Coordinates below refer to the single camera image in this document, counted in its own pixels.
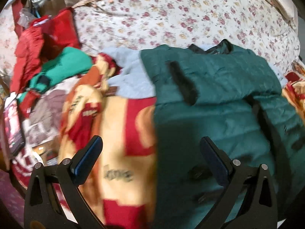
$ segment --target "mobile phone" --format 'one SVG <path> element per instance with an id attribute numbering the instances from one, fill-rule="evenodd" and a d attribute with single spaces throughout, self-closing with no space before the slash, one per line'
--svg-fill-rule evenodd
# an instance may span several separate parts
<path id="1" fill-rule="evenodd" d="M 5 133 L 9 143 L 10 153 L 15 157 L 25 145 L 24 135 L 20 126 L 16 99 L 10 102 L 10 104 L 4 109 L 3 114 Z"/>

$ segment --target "metal screw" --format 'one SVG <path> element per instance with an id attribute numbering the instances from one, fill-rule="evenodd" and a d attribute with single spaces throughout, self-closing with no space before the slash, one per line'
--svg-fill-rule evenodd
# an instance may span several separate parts
<path id="1" fill-rule="evenodd" d="M 236 165 L 236 166 L 240 166 L 240 161 L 237 160 L 237 159 L 234 159 L 233 164 Z"/>
<path id="2" fill-rule="evenodd" d="M 69 158 L 65 158 L 65 159 L 63 160 L 63 164 L 64 164 L 64 165 L 67 165 L 68 163 L 70 163 L 70 159 L 69 159 Z"/>
<path id="3" fill-rule="evenodd" d="M 267 169 L 268 169 L 268 166 L 267 166 L 266 164 L 262 164 L 262 168 L 263 168 L 264 170 L 267 170 Z"/>
<path id="4" fill-rule="evenodd" d="M 41 167 L 41 163 L 37 163 L 34 165 L 35 169 L 39 169 Z"/>

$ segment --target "light blue cloth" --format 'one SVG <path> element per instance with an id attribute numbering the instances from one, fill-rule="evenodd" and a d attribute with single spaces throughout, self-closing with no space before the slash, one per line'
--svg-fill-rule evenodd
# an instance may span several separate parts
<path id="1" fill-rule="evenodd" d="M 215 45 L 201 45 L 203 50 L 208 50 Z M 156 96 L 155 87 L 150 81 L 140 57 L 140 51 L 128 48 L 104 48 L 103 53 L 111 56 L 116 64 L 122 67 L 121 74 L 108 80 L 109 86 L 118 86 L 117 95 L 129 99 L 143 99 Z M 282 88 L 288 82 L 278 68 L 269 64 L 276 74 Z"/>

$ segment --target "green garment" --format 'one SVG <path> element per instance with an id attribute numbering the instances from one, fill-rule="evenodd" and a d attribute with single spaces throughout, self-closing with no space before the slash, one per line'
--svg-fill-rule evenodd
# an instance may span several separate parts
<path id="1" fill-rule="evenodd" d="M 269 141 L 244 100 L 250 94 L 260 102 L 286 149 L 292 183 L 289 196 L 284 197 L 284 208 L 292 202 L 305 185 L 305 147 L 302 141 L 301 146 L 295 144 L 305 130 L 295 109 L 281 96 L 280 83 L 265 59 L 231 44 L 222 44 L 209 54 L 161 45 L 142 50 L 141 59 L 157 96 L 157 206 L 153 229 L 194 229 L 213 206 L 215 199 L 199 204 L 196 196 L 222 187 L 211 176 L 198 182 L 189 178 L 195 166 L 208 169 L 199 150 L 204 136 L 231 159 L 255 167 L 267 164 L 274 178 L 275 158 Z M 178 62 L 184 76 L 194 83 L 198 99 L 193 106 L 184 101 L 173 81 L 167 65 L 170 61 Z M 227 221 L 236 216 L 241 202 L 242 197 Z"/>
<path id="2" fill-rule="evenodd" d="M 68 77 L 87 73 L 91 67 L 92 59 L 86 53 L 73 47 L 65 47 L 55 59 L 42 65 L 41 72 L 30 80 L 29 88 L 43 94 Z M 49 85 L 38 82 L 43 75 L 50 79 Z M 27 92 L 22 93 L 18 98 L 19 102 L 23 101 L 26 94 Z"/>

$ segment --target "bed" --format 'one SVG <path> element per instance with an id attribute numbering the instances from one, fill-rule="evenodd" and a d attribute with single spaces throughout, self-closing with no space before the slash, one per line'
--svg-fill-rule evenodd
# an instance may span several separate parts
<path id="1" fill-rule="evenodd" d="M 92 56 L 105 47 L 142 50 L 167 44 L 183 48 L 216 45 L 226 38 L 253 50 L 284 75 L 292 70 L 300 51 L 296 28 L 266 0 L 102 0 L 76 7 L 74 13 L 82 50 Z M 0 14 L 0 34 L 0 70 L 11 75 L 18 42 L 11 7 Z M 55 135 L 56 131 L 34 144 L 27 136 L 26 147 L 12 166 L 24 188 L 40 160 L 31 147 Z"/>

